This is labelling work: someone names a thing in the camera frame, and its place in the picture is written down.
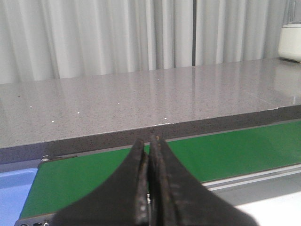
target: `white curtain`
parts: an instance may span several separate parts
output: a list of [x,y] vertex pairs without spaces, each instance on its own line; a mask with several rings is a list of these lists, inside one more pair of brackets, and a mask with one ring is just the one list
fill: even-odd
[[277,57],[285,0],[0,0],[0,83]]

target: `blue tray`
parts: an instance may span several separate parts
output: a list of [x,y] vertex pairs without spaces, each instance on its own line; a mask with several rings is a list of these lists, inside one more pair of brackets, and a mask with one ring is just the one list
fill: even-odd
[[13,226],[19,219],[37,169],[0,173],[0,226]]

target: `speckled stone surface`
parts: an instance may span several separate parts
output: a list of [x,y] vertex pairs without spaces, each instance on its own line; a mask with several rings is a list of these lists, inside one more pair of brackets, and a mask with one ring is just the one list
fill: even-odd
[[0,163],[301,118],[301,64],[265,59],[0,85]]

